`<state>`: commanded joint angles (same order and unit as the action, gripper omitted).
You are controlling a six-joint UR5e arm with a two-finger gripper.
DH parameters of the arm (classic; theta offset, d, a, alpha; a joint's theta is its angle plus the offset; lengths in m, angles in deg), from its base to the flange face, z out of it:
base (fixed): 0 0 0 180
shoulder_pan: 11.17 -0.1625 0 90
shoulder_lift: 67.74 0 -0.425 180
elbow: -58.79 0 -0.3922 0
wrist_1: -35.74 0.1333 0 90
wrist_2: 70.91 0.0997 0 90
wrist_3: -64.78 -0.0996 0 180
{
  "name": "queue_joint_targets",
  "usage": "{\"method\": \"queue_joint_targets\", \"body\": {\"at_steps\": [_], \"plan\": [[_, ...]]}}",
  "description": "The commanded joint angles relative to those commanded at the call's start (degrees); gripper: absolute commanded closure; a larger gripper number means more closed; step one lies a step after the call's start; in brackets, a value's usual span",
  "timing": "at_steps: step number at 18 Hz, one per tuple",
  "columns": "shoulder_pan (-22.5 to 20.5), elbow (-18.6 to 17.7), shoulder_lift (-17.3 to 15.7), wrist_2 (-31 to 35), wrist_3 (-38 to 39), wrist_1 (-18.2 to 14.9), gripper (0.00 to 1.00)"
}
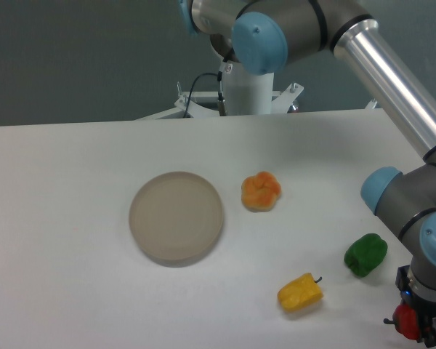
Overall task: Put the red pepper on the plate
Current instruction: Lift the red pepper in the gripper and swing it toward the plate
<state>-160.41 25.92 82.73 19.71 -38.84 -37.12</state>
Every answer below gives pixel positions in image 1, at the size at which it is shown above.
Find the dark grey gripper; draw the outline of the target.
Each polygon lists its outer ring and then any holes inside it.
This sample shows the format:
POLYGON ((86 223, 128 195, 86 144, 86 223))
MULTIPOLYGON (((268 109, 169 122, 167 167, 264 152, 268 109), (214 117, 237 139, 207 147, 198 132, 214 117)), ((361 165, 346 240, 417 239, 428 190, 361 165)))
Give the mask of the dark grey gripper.
POLYGON ((406 303, 416 311, 421 337, 427 348, 436 347, 436 300, 424 296, 424 287, 414 278, 410 266, 397 269, 395 280, 400 293, 400 304, 406 303))

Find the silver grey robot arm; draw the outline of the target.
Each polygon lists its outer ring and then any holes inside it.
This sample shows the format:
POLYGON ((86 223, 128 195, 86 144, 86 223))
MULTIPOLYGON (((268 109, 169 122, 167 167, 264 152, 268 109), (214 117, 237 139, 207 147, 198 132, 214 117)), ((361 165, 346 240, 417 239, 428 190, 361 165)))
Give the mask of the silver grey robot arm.
POLYGON ((389 322, 403 336, 436 346, 436 101, 381 37, 356 1, 181 1, 190 33, 210 35, 225 60, 254 75, 323 51, 343 60, 423 159, 363 183, 366 205, 411 253, 397 271, 401 302, 389 322))

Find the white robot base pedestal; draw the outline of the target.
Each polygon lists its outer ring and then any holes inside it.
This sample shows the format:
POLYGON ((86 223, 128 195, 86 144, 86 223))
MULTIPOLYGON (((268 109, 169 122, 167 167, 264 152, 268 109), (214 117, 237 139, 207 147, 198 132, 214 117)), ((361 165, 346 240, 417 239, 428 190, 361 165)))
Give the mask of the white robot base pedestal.
POLYGON ((195 77, 189 90, 177 84, 174 107, 142 120, 208 119, 218 116, 273 115, 299 112, 299 97, 304 86, 291 82, 284 90, 274 90, 272 73, 255 76, 232 58, 232 50, 221 54, 216 73, 205 72, 195 77))

